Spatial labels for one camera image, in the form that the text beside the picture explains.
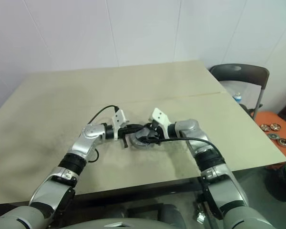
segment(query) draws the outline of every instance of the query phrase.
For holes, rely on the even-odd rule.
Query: wire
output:
[[[99,151],[98,151],[97,149],[94,149],[94,150],[95,150],[95,152],[96,152],[96,159],[94,159],[94,160],[92,160],[92,161],[88,161],[89,163],[96,162],[96,161],[99,159],[99,157],[100,157]]]
[[[168,138],[168,139],[150,139],[149,137],[146,138],[146,141],[149,143],[159,143],[159,142],[172,142],[172,141],[198,141],[198,142],[204,142],[213,147],[218,154],[222,157],[219,149],[212,143],[204,139],[196,138],[196,137],[174,137],[174,138]]]
[[[109,105],[109,106],[106,106],[104,108],[102,108],[98,113],[95,114],[95,116],[93,116],[93,118],[88,122],[88,124],[92,123],[92,121],[101,113],[103,112],[104,110],[106,110],[107,108],[109,107],[114,107],[114,111],[117,112],[119,110],[119,107],[115,106],[115,105]]]

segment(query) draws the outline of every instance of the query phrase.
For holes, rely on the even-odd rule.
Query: small round object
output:
[[[273,130],[273,131],[279,131],[281,129],[281,126],[277,123],[272,123],[270,125],[270,128]]]
[[[269,131],[269,130],[271,130],[271,128],[270,128],[270,126],[268,126],[268,125],[266,125],[266,124],[261,124],[261,129],[263,130],[263,131]]]
[[[286,139],[285,138],[280,138],[277,140],[278,144],[282,147],[286,147]]]
[[[273,139],[273,140],[277,140],[277,139],[280,138],[279,135],[274,134],[274,133],[267,134],[267,136],[268,136],[270,139]]]

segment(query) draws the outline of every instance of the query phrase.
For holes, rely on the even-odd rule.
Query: chair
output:
[[[266,68],[249,64],[228,63],[213,66],[210,69],[210,73],[218,81],[242,81],[261,86],[261,91],[259,93],[256,106],[253,110],[253,119],[255,119],[266,88],[269,71]]]

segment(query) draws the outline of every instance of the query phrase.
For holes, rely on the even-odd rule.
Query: white wall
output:
[[[286,0],[0,0],[0,106],[30,72],[193,59],[265,66],[279,111]]]

